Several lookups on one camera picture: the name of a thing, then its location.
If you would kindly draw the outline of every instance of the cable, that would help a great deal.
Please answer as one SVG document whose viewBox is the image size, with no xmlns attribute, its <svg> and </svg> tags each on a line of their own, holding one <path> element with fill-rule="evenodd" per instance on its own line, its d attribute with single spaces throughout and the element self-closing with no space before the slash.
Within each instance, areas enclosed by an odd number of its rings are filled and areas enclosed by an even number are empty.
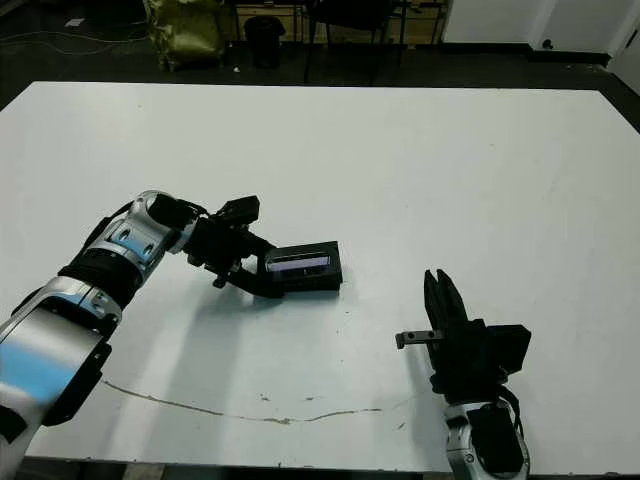
<svg viewBox="0 0 640 480">
<path fill-rule="evenodd" d="M 91 233 L 89 234 L 89 236 L 85 240 L 84 244 L 82 245 L 82 248 L 80 249 L 80 253 L 82 253 L 82 251 L 85 248 L 87 248 L 90 244 L 93 243 L 93 241 L 96 238 L 98 238 L 100 236 L 100 234 L 104 231 L 105 228 L 107 228 L 107 226 L 113 221 L 114 218 L 116 218 L 119 215 L 122 215 L 124 212 L 129 210 L 129 208 L 131 208 L 131 205 L 133 205 L 133 202 L 129 202 L 129 203 L 123 205 L 118 210 L 116 210 L 114 213 L 109 215 L 108 217 L 104 217 L 102 220 L 100 220 L 100 222 L 98 223 L 96 228 L 94 228 L 91 231 Z"/>
<path fill-rule="evenodd" d="M 109 29 L 113 30 L 113 29 L 119 29 L 119 28 L 126 28 L 126 27 L 133 27 L 134 25 L 143 25 L 143 24 L 148 24 L 149 20 L 145 19 L 145 20 L 139 20 L 137 22 L 131 22 L 131 23 L 120 23 L 117 25 L 109 25 Z"/>
<path fill-rule="evenodd" d="M 36 32 L 27 32 L 27 33 L 18 33 L 16 35 L 9 35 L 8 37 L 1 37 L 0 38 L 0 43 L 1 42 L 5 42 L 7 40 L 13 40 L 14 38 L 23 38 L 23 37 L 29 37 L 31 35 L 60 35 L 62 37 L 70 37 L 70 38 L 82 38 L 84 40 L 92 40 L 94 42 L 101 42 L 101 43 L 129 43 L 132 40 L 136 41 L 136 40 L 142 40 L 145 37 L 140 37 L 140 38 L 133 38 L 131 40 L 105 40 L 103 38 L 97 38 L 97 37 L 89 37 L 87 35 L 78 35 L 76 33 L 66 33 L 66 32 L 53 32 L 53 31 L 48 31 L 48 30 L 39 30 Z"/>
<path fill-rule="evenodd" d="M 122 43 L 133 43 L 133 42 L 139 42 L 140 40 L 145 40 L 149 37 L 142 37 L 142 38 L 134 38 L 131 40 L 127 40 L 126 42 L 122 42 Z M 102 47 L 99 48 L 98 50 L 89 50 L 87 52 L 70 52 L 67 50 L 62 50 L 61 48 L 56 47 L 53 43 L 49 43 L 49 42 L 45 42 L 44 40 L 23 40 L 23 41 L 18 41 L 18 42 L 0 42 L 0 48 L 2 47 L 12 47 L 15 45 L 26 45 L 26 44 L 33 44 L 33 45 L 44 45 L 46 47 L 49 47 L 52 50 L 55 50 L 56 52 L 62 54 L 62 55 L 75 55 L 75 56 L 83 56 L 83 55 L 96 55 L 98 53 L 102 53 L 102 52 L 106 52 L 107 50 L 111 50 L 113 47 L 117 46 L 117 45 L 107 45 L 106 47 Z"/>
</svg>

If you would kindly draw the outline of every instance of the black cable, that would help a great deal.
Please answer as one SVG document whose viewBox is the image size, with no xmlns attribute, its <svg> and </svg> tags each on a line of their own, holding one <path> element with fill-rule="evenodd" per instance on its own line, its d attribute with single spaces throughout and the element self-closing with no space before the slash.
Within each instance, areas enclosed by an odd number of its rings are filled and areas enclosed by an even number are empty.
<svg viewBox="0 0 640 480">
<path fill-rule="evenodd" d="M 93 41 L 93 42 L 112 43 L 112 44 L 130 43 L 132 41 L 144 40 L 145 38 L 148 37 L 148 36 L 144 36 L 144 37 L 132 38 L 132 39 L 131 38 L 127 38 L 127 39 L 122 39 L 122 40 L 106 40 L 104 38 L 90 37 L 88 35 L 80 35 L 80 34 L 77 34 L 77 33 L 56 32 L 56 31 L 50 31 L 50 30 L 38 30 L 38 31 L 34 31 L 34 32 L 16 33 L 15 35 L 8 35 L 6 37 L 0 37 L 0 43 L 8 42 L 10 40 L 15 40 L 17 38 L 30 37 L 32 35 L 60 35 L 61 37 L 79 38 L 79 39 L 82 39 L 82 40 L 90 40 L 90 41 Z"/>
<path fill-rule="evenodd" d="M 524 438 L 524 429 L 522 428 L 522 420 L 520 419 L 520 401 L 518 397 L 516 397 L 511 390 L 509 390 L 504 385 L 498 385 L 496 387 L 496 393 L 498 397 L 503 398 L 506 402 L 511 405 L 513 409 L 513 426 L 520 432 L 520 436 Z"/>
<path fill-rule="evenodd" d="M 185 205 L 191 207 L 198 215 L 207 215 L 209 216 L 209 212 L 207 209 L 197 203 L 189 202 L 188 200 L 178 200 L 180 203 L 184 203 Z"/>
<path fill-rule="evenodd" d="M 85 240 L 84 244 L 82 245 L 82 248 L 80 249 L 80 253 L 82 253 L 82 251 L 85 248 L 87 248 L 89 245 L 91 245 L 93 243 L 93 241 L 96 238 L 98 238 L 100 233 L 103 232 L 105 228 L 107 228 L 107 226 L 113 221 L 114 218 L 116 218 L 119 215 L 122 215 L 124 212 L 129 210 L 129 208 L 131 208 L 132 204 L 133 204 L 133 202 L 129 202 L 126 205 L 123 205 L 122 207 L 120 207 L 118 210 L 116 210 L 116 212 L 113 215 L 111 215 L 109 217 L 104 217 L 102 220 L 100 220 L 98 225 L 96 225 L 96 228 L 94 228 L 91 231 L 91 233 L 89 234 L 89 236 Z"/>
<path fill-rule="evenodd" d="M 235 272 L 230 272 L 228 281 L 252 295 L 265 298 L 282 298 L 284 296 L 284 288 L 281 285 L 274 284 L 266 277 L 251 273 L 242 267 Z"/>
</svg>

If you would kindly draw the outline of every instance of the chair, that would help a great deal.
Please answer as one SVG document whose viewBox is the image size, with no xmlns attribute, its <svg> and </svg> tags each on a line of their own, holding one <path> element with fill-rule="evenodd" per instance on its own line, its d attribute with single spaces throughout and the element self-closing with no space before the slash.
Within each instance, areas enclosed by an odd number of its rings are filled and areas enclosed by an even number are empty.
<svg viewBox="0 0 640 480">
<path fill-rule="evenodd" d="M 376 32 L 380 30 L 380 44 L 382 45 L 393 9 L 392 0 L 309 0 L 307 3 L 309 52 L 304 69 L 304 83 L 309 80 L 313 41 L 318 22 L 324 23 L 326 26 L 327 44 L 329 45 L 331 44 L 330 25 L 368 30 L 371 32 L 371 45 L 375 42 Z"/>
</svg>

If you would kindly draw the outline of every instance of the small screen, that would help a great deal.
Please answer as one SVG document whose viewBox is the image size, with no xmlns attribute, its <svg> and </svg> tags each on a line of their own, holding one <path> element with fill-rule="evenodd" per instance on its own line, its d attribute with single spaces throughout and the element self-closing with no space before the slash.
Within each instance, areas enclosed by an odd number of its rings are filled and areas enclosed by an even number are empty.
<svg viewBox="0 0 640 480">
<path fill-rule="evenodd" d="M 286 270 L 299 270 L 302 268 L 324 267 L 329 265 L 330 257 L 322 254 L 292 255 L 290 257 L 274 258 L 267 264 L 268 272 L 282 272 Z"/>
</svg>

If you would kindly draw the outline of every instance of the crack on table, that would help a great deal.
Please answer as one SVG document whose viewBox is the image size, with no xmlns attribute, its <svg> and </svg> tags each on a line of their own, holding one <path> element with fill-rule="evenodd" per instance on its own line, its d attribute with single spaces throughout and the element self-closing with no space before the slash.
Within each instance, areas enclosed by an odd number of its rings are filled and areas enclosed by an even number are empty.
<svg viewBox="0 0 640 480">
<path fill-rule="evenodd" d="M 133 390 L 128 390 L 126 388 L 115 385 L 108 380 L 101 380 L 103 385 L 116 390 L 120 393 L 124 393 L 125 395 L 129 395 L 132 397 L 140 398 L 142 400 L 147 400 L 150 402 L 158 403 L 161 405 L 169 405 L 172 407 L 184 408 L 185 410 L 191 410 L 199 413 L 206 413 L 208 415 L 213 415 L 216 417 L 226 417 L 226 418 L 234 418 L 237 420 L 247 420 L 251 422 L 267 422 L 267 423 L 277 423 L 278 425 L 291 425 L 292 423 L 311 423 L 317 422 L 319 420 L 324 420 L 330 417 L 336 417 L 338 415 L 355 415 L 359 413 L 379 413 L 382 412 L 381 408 L 360 408 L 358 410 L 338 410 L 336 412 L 325 413 L 323 415 L 319 415 L 317 417 L 311 418 L 275 418 L 275 417 L 248 417 L 245 415 L 232 415 L 229 413 L 218 412 L 216 410 L 210 410 L 208 408 L 196 407 L 194 405 L 187 405 L 185 403 L 173 402 L 171 400 L 164 400 L 162 398 L 156 398 L 152 395 L 143 395 L 142 393 L 134 392 Z"/>
<path fill-rule="evenodd" d="M 387 410 L 395 410 L 397 408 L 400 408 L 404 405 L 406 405 L 407 403 L 409 403 L 411 400 L 415 400 L 417 398 L 422 397 L 425 393 L 430 392 L 431 389 L 430 388 L 426 388 L 425 390 L 421 390 L 420 392 L 411 395 L 409 398 L 405 398 L 404 400 L 398 402 L 398 403 L 394 403 L 391 407 L 389 407 Z"/>
</svg>

